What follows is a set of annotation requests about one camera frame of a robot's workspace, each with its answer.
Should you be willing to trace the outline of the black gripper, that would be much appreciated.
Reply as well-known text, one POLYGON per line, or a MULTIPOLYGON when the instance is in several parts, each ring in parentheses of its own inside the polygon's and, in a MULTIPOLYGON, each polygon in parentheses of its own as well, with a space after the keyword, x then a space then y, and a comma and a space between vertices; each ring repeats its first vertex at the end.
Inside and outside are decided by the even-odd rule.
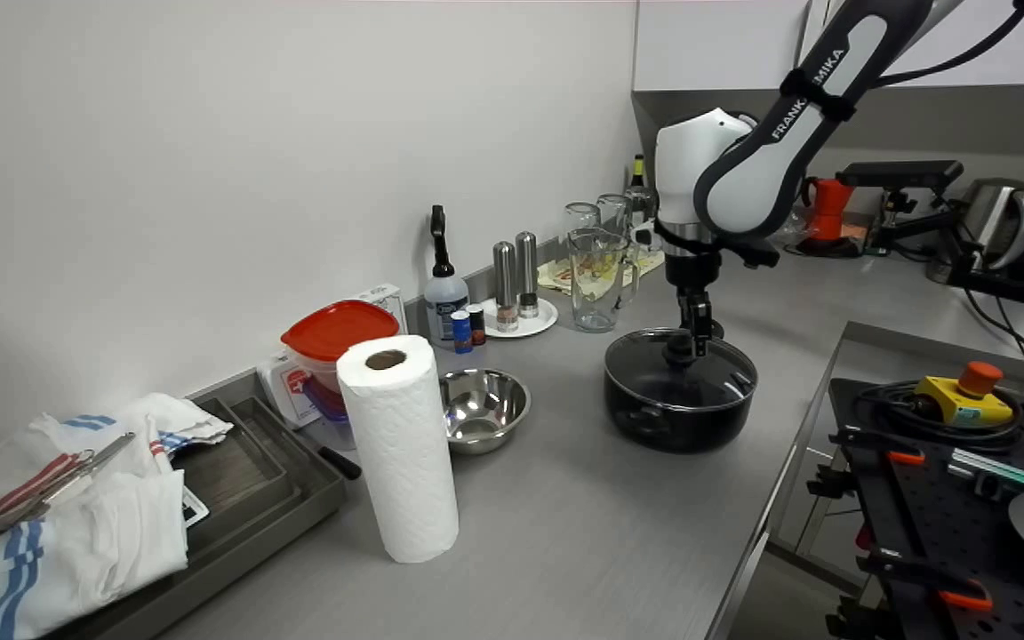
POLYGON ((711 317, 708 290, 719 280, 723 258, 732 252, 746 268, 773 268, 779 252, 768 242, 726 242, 726 237, 679 237, 670 230, 661 236, 666 242, 666 279, 679 298, 679 326, 688 332, 698 341, 723 338, 723 325, 711 317))

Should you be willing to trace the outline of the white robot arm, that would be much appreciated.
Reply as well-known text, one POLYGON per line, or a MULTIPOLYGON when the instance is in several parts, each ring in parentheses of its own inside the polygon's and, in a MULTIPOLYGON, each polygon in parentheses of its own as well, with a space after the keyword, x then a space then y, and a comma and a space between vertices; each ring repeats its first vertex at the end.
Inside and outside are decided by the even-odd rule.
POLYGON ((674 338, 694 344, 719 338, 708 285, 719 279, 726 249, 746 268, 779 259, 765 237, 785 223, 796 182, 835 127, 855 113, 864 92, 987 53, 1024 21, 1024 0, 1011 0, 1011 16, 964 53, 893 73, 931 21, 931 0, 843 0, 756 124, 711 107, 653 135, 653 230, 668 246, 668 285, 679 298, 674 338))

